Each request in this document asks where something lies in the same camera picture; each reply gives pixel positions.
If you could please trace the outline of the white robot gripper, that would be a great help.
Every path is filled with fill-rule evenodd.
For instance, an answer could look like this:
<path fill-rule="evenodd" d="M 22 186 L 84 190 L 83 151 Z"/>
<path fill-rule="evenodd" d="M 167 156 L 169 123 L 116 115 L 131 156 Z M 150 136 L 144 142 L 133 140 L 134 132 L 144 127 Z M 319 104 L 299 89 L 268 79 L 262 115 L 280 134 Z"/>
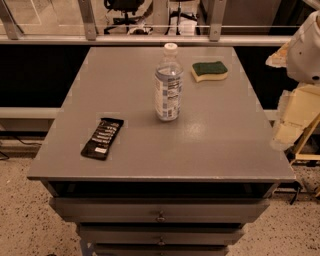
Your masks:
<path fill-rule="evenodd" d="M 278 151 L 290 148 L 320 114 L 319 17 L 320 11 L 312 12 L 290 42 L 283 44 L 265 62 L 274 68 L 287 67 L 290 78 L 303 82 L 293 91 L 284 90 L 280 96 L 270 142 Z"/>

